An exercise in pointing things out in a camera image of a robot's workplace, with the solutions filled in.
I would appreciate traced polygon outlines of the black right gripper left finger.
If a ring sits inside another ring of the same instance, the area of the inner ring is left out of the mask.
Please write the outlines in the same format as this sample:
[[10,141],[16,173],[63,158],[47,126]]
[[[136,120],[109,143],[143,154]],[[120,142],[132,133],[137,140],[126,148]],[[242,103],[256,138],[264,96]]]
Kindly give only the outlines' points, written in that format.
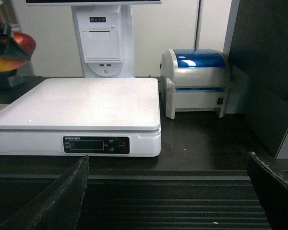
[[0,230],[74,230],[87,189],[89,157],[79,159],[26,206],[0,224]]

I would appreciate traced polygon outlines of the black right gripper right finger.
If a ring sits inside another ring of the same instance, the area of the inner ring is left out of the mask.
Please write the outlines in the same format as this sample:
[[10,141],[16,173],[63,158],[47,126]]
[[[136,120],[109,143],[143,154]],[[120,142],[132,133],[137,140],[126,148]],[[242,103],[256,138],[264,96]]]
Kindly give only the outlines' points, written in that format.
[[249,153],[247,174],[273,230],[288,230],[288,174]]

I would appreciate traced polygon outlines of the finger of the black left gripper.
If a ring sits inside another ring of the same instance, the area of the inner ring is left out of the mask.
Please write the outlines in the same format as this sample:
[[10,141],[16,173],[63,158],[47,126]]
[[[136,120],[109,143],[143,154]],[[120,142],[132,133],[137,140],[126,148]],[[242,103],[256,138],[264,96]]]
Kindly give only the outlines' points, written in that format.
[[7,23],[0,23],[0,58],[31,60],[31,55],[11,37],[12,28]]

